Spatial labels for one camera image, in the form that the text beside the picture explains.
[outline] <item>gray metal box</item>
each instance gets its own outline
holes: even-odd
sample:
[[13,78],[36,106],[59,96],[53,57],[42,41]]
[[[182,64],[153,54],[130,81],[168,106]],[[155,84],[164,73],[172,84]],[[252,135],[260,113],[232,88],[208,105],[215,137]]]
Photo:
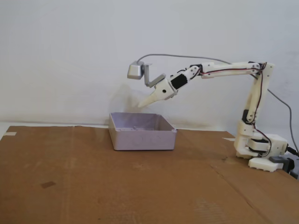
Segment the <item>gray metal box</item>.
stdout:
[[159,114],[111,113],[109,132],[115,150],[173,150],[177,130]]

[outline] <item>white robotic arm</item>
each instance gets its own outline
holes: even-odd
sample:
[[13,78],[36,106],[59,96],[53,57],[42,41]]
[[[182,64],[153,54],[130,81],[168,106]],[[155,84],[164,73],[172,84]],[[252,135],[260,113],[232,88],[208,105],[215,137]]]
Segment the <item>white robotic arm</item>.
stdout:
[[279,163],[277,159],[279,155],[285,153],[287,141],[278,135],[263,134],[257,130],[255,123],[267,93],[273,68],[274,65],[270,63],[249,62],[218,65],[209,62],[192,65],[186,70],[181,70],[176,75],[172,75],[170,80],[165,75],[161,75],[148,85],[149,65],[144,65],[143,62],[134,62],[129,68],[128,78],[141,79],[144,74],[146,85],[155,87],[151,95],[138,105],[143,107],[158,100],[172,98],[180,88],[196,76],[214,78],[255,74],[257,79],[253,82],[242,119],[239,121],[234,147],[238,157],[250,159],[250,167],[272,172],[278,168],[283,168],[283,163]]

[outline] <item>cable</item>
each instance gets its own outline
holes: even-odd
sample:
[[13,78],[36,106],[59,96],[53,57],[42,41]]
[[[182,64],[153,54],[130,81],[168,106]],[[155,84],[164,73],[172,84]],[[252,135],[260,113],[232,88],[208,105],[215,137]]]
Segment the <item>cable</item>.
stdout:
[[195,74],[190,78],[190,80],[193,79],[194,77],[196,77],[197,74],[199,74],[199,73],[200,73],[200,68],[197,69],[197,71],[196,71]]
[[249,124],[253,124],[255,122],[256,119],[256,112],[258,110],[258,106],[260,105],[261,102],[261,98],[262,98],[262,90],[263,90],[263,70],[266,68],[267,62],[263,64],[263,67],[261,69],[261,88],[260,88],[260,97],[258,99],[258,103],[256,105],[256,111],[254,112],[254,117],[252,119],[252,121]]
[[[148,54],[148,55],[145,55],[145,56],[142,56],[141,58],[139,58],[137,60],[137,62],[139,62],[141,59],[145,58],[145,57],[148,57],[148,56],[170,56],[170,57],[186,57],[186,58],[201,58],[201,59],[208,59],[208,60],[214,60],[214,61],[218,61],[218,62],[223,62],[223,63],[226,63],[226,64],[232,64],[232,63],[229,63],[229,62],[226,62],[226,61],[223,61],[223,60],[220,60],[220,59],[217,59],[217,58],[212,58],[212,57],[200,57],[200,56],[184,56],[184,55],[169,55],[169,54]],[[292,130],[292,109],[291,107],[286,103],[284,102],[283,100],[281,100],[278,96],[276,96],[271,90],[268,89],[268,91],[276,98],[278,99],[281,103],[283,103],[284,105],[286,105],[289,110],[290,110],[290,131],[291,131],[291,137],[292,137],[292,141],[294,143],[294,146],[297,150],[297,152],[299,153],[299,150],[297,148],[297,145],[296,145],[296,142],[295,142],[295,139],[294,139],[294,136],[293,136],[293,130]]]
[[218,62],[223,62],[223,63],[226,63],[226,64],[230,64],[229,62],[226,62],[226,61],[223,61],[223,60],[220,60],[220,59],[216,59],[216,58],[212,58],[212,57],[197,57],[197,56],[184,56],[184,55],[169,55],[169,54],[149,54],[149,55],[145,55],[145,56],[142,56],[141,58],[139,58],[137,60],[137,63],[145,58],[145,57],[148,57],[148,56],[170,56],[170,57],[187,57],[187,58],[201,58],[201,59],[208,59],[208,60],[214,60],[214,61],[218,61]]
[[271,140],[263,133],[263,132],[261,132],[260,130],[258,130],[257,128],[256,128],[256,125],[255,124],[252,124],[252,126],[253,126],[253,128],[257,131],[257,132],[259,132],[260,134],[262,134],[262,136],[264,136],[268,141],[269,141],[269,143],[270,143],[270,149],[269,149],[269,151],[267,152],[267,154],[266,155],[261,155],[261,154],[259,154],[261,157],[265,157],[265,156],[267,156],[267,155],[269,155],[269,153],[270,153],[270,151],[271,151],[271,148],[272,148],[272,142],[271,142]]
[[[186,70],[182,69],[182,70],[180,70],[180,71],[186,71]],[[179,73],[180,71],[177,71],[177,73]]]
[[220,69],[220,70],[213,70],[213,71],[208,71],[208,72],[201,72],[201,74],[209,74],[209,73],[213,73],[213,72],[219,72],[219,71],[231,71],[231,70],[258,70],[258,71],[262,71],[263,69],[257,69],[257,68],[250,68],[250,69]]
[[283,101],[282,99],[280,99],[278,96],[276,96],[271,90],[268,89],[268,92],[271,93],[276,99],[278,99],[281,103],[283,103],[284,105],[286,105],[288,108],[289,108],[289,111],[290,111],[290,124],[289,124],[289,127],[290,127],[290,132],[291,132],[291,138],[292,138],[292,141],[294,143],[294,146],[296,148],[296,151],[297,153],[299,154],[299,150],[298,150],[298,147],[296,145],[296,142],[295,142],[295,139],[294,139],[294,135],[293,135],[293,128],[292,128],[292,109],[291,107],[285,102]]

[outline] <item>tape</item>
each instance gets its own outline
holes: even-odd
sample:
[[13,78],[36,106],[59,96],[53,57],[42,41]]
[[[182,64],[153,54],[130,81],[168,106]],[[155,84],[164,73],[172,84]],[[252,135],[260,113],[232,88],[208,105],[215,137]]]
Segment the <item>tape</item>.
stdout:
[[17,132],[5,132],[3,136],[15,136]]
[[223,139],[229,140],[229,141],[234,141],[235,140],[235,138],[223,138]]

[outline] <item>table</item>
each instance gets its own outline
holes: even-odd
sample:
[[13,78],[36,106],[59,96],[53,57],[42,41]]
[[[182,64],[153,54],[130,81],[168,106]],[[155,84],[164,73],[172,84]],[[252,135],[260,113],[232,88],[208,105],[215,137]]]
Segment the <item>table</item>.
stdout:
[[173,151],[114,151],[108,129],[11,126],[0,223],[299,223],[299,183],[235,156],[227,132],[178,130]]

